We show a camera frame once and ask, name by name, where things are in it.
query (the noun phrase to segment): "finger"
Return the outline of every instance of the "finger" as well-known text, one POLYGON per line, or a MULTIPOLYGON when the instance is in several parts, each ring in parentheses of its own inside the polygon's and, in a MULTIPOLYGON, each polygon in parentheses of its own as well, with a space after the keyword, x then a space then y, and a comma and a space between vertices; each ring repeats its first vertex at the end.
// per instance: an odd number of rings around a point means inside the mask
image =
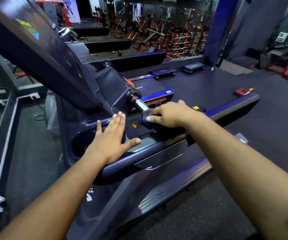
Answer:
POLYGON ((161 116, 147 116, 146 120, 148 122, 162 124, 162 117, 161 116))
POLYGON ((95 136, 102 134, 102 123, 100 120, 97 121, 96 133, 95 136))
POLYGON ((122 112, 118 112, 117 117, 114 120, 114 123, 112 124, 111 130, 115 131, 118 127, 118 125, 121 122, 122 112))
POLYGON ((157 114, 161 114, 161 113, 162 113, 161 106, 159 106, 159 107, 156 107, 155 109, 153 109, 150 112, 150 115, 157 115, 157 114))
POLYGON ((117 127, 117 131, 120 133, 121 136, 123 136, 123 132, 125 130, 125 121, 126 121, 126 116, 125 114, 123 113, 122 114, 122 117, 121 117, 121 121, 120 121, 120 124, 118 125, 117 127))
POLYGON ((134 138, 132 140, 129 140, 128 142, 126 142, 125 144, 121 145, 121 155, 123 155, 124 153, 126 153, 129 149, 141 144, 141 139, 140 138, 134 138))
POLYGON ((111 126, 112 126, 112 124, 114 123, 116 117, 117 117, 117 114, 113 114, 112 120, 110 121, 110 123, 109 123, 108 126, 106 127, 106 130, 111 128, 111 126))

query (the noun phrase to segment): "person's left arm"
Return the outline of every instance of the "person's left arm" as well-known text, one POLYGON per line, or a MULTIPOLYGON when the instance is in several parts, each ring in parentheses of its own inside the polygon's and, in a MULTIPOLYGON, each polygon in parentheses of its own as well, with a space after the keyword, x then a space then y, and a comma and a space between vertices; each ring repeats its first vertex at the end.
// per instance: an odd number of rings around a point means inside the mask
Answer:
POLYGON ((121 112, 104 132, 98 121, 95 138, 84 156, 18 215, 0 233, 0 240, 62 240, 99 171, 141 143, 134 138, 121 144, 124 129, 121 112))

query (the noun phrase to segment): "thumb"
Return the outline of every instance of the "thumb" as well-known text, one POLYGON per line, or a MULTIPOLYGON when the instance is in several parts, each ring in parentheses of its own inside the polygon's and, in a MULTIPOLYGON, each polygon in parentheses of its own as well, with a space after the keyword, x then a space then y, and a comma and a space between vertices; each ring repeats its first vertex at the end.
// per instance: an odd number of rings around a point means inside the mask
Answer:
POLYGON ((158 123, 158 124, 162 124, 162 120, 161 120, 161 116, 147 116, 146 120, 148 122, 153 122, 153 123, 158 123))
POLYGON ((127 152, 129 149, 141 144, 141 139, 140 138, 134 138, 132 140, 129 140, 128 142, 122 144, 122 151, 123 153, 127 152))

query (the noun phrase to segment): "person's right arm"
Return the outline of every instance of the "person's right arm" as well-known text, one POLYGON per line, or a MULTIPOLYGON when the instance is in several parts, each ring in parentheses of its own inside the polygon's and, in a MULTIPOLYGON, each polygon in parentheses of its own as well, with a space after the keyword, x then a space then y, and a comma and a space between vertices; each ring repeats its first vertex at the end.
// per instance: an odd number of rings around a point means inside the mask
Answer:
POLYGON ((188 131, 227 191, 264 238, 288 239, 285 171, 183 101, 157 107, 153 114, 162 116, 149 116, 148 121, 172 128, 184 127, 188 131))

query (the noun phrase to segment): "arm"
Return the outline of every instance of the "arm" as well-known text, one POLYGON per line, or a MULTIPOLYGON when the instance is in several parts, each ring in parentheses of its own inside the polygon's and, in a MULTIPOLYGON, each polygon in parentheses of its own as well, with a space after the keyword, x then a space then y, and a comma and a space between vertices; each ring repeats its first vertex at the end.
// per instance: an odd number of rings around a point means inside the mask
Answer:
POLYGON ((184 127, 232 198, 267 239, 288 239, 288 174, 183 101, 153 111, 148 121, 184 127))
POLYGON ((98 121, 95 138, 84 156, 18 215, 1 232, 0 240, 62 240, 99 171, 141 143, 134 138, 121 144, 124 128, 121 112, 104 132, 98 121))

